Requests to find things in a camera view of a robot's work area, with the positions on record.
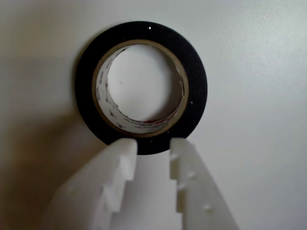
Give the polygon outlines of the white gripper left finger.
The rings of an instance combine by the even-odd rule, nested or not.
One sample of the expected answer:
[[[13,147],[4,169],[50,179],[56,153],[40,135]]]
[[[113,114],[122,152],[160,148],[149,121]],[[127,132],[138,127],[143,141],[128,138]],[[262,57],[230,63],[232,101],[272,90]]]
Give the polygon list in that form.
[[[134,179],[138,145],[122,138],[94,156],[55,192],[45,213],[47,230],[108,230]]]

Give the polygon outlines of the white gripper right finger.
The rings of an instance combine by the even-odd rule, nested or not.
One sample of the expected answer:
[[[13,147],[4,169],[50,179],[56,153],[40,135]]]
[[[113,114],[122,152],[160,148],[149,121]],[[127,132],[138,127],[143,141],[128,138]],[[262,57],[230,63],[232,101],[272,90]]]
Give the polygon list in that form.
[[[184,138],[170,140],[170,178],[176,181],[176,211],[184,230],[237,230],[214,179],[196,148]]]

